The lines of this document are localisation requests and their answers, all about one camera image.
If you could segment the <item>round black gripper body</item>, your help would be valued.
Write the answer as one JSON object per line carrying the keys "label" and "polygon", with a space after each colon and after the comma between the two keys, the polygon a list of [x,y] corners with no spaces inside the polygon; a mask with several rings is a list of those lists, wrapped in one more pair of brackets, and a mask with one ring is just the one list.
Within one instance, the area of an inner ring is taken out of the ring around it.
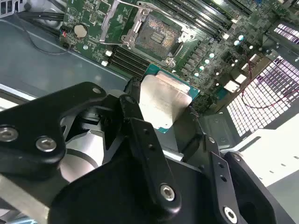
{"label": "round black gripper body", "polygon": [[52,224],[219,224],[220,210],[203,170],[147,149],[130,151],[66,186],[55,198]]}

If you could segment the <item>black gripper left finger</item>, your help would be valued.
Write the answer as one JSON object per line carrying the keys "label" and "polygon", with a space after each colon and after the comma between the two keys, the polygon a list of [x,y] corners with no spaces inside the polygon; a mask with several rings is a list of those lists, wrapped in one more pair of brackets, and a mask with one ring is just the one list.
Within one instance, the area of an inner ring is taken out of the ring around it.
{"label": "black gripper left finger", "polygon": [[161,149],[152,124],[144,121],[134,98],[107,95],[90,82],[15,106],[0,114],[2,208],[14,208],[40,224],[51,224],[55,198],[74,182],[67,182],[59,170],[67,152],[67,129],[78,114],[92,107],[104,120],[106,149],[115,154],[130,151],[140,162],[147,149]]}

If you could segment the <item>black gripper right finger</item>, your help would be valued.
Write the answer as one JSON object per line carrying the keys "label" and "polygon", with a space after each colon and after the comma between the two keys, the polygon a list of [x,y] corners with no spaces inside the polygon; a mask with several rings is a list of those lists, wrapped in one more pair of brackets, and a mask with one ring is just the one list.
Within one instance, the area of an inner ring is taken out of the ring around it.
{"label": "black gripper right finger", "polygon": [[214,212],[221,224],[292,224],[294,220],[238,154],[222,154],[206,134],[195,109],[182,114],[190,131],[183,162],[198,168],[208,181]]}

